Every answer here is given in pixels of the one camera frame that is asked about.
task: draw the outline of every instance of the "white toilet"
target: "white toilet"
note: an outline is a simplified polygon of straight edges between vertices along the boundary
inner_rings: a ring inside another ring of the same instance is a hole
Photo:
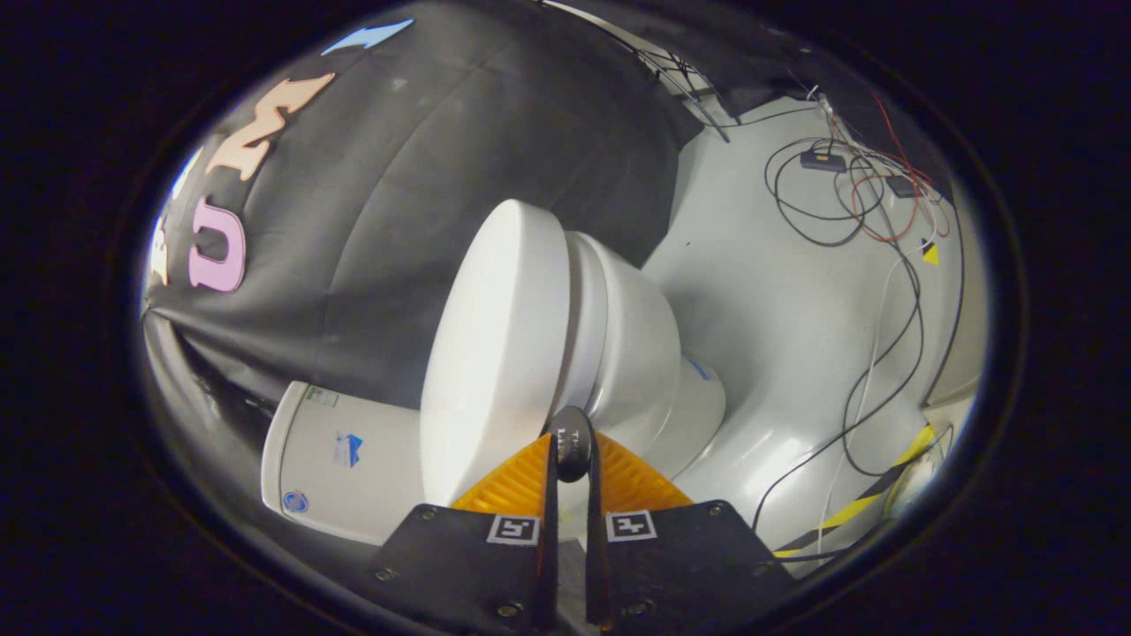
[[[671,307],[639,269],[513,199],[464,257],[418,413],[317,387],[314,399],[311,388],[292,383],[275,413],[264,502],[375,544],[413,506],[450,505],[563,406],[584,409],[595,429],[671,478],[706,447],[726,402],[715,372],[681,355]],[[564,539],[584,527],[570,521],[584,516],[571,510],[587,490],[562,487]]]

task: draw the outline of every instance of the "yellow and black hazard tape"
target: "yellow and black hazard tape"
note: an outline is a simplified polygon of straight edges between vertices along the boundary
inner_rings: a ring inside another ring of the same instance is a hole
[[[782,545],[774,551],[775,557],[789,557],[796,555],[797,552],[804,550],[805,548],[812,545],[817,542],[818,534],[823,534],[828,536],[830,532],[843,526],[844,524],[852,521],[856,515],[863,513],[869,506],[874,504],[880,497],[883,496],[884,491],[891,488],[896,481],[899,480],[899,475],[904,473],[904,469],[908,464],[914,462],[931,446],[931,441],[934,439],[934,429],[931,424],[923,427],[918,436],[912,441],[912,445],[896,461],[896,463],[888,469],[875,483],[870,485],[867,490],[861,493],[855,500],[840,509],[837,514],[832,515],[821,527],[813,528],[805,534],[802,534],[797,539]]]

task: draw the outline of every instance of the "black cloth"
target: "black cloth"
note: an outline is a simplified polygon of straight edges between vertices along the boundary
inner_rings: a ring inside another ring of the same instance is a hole
[[[321,52],[412,18],[370,49]],[[284,79],[336,74],[268,137],[249,181],[205,172]],[[667,231],[680,148],[701,124],[629,52],[580,18],[525,0],[422,1],[331,34],[265,77],[202,137],[163,214],[169,286],[148,311],[228,381],[273,403],[291,380],[418,407],[432,338],[480,224],[508,198],[554,212],[641,265]],[[192,287],[209,205],[240,217],[232,293]]]

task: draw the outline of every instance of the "blue arrow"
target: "blue arrow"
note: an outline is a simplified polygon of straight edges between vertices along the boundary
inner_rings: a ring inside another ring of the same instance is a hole
[[[346,436],[346,439],[349,440],[349,467],[352,469],[360,459],[357,449],[361,448],[361,438],[351,433]]]
[[[413,18],[408,18],[403,23],[390,24],[386,26],[374,26],[373,28],[360,28],[352,34],[347,35],[344,40],[330,46],[329,49],[322,51],[322,54],[327,54],[330,51],[337,51],[338,49],[346,49],[348,46],[356,46],[359,44],[364,44],[366,49],[370,46],[380,44],[389,37],[392,37],[398,32],[403,31],[408,25],[416,22]]]

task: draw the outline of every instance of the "white floor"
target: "white floor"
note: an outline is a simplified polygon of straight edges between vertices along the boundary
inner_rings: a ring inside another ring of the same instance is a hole
[[[804,105],[783,98],[742,119]],[[733,123],[728,118],[716,119]],[[672,226],[644,272],[671,302],[684,350],[710,363],[727,390],[718,433],[674,481],[697,501],[723,498],[752,519],[770,484],[839,432],[848,390],[869,367],[884,278],[897,256],[864,234],[835,249],[810,244],[778,213],[763,183],[763,165],[774,151],[792,140],[827,137],[820,111],[726,132],[729,144],[708,128],[680,155]],[[830,172],[802,170],[794,162],[783,173],[780,195],[798,207],[839,216],[831,180]],[[848,183],[843,177],[838,181]],[[847,189],[843,196],[847,201]],[[892,224],[906,225],[910,199],[897,201],[889,196],[884,204]],[[955,210],[946,203],[943,209],[953,224]],[[798,216],[791,218],[800,224]],[[847,223],[800,226],[830,240],[847,233],[852,229]],[[912,250],[931,235],[932,227],[920,213],[900,244]],[[862,426],[853,440],[853,457],[870,471],[889,467],[925,423],[921,405],[941,363],[958,307],[957,237],[958,232],[951,232],[948,239],[935,239],[938,265],[925,263],[918,252],[910,256],[923,287],[923,360],[907,387]],[[887,290],[881,351],[903,327],[912,307],[910,285],[899,267]],[[900,344],[875,367],[865,413],[910,371],[918,338],[913,323]],[[856,406],[854,401],[849,421]],[[843,455],[837,442],[774,490],[757,528],[770,549],[818,526]],[[828,514],[855,499],[874,479],[845,464]],[[873,506],[829,535],[823,550],[857,539],[874,523],[879,509]]]

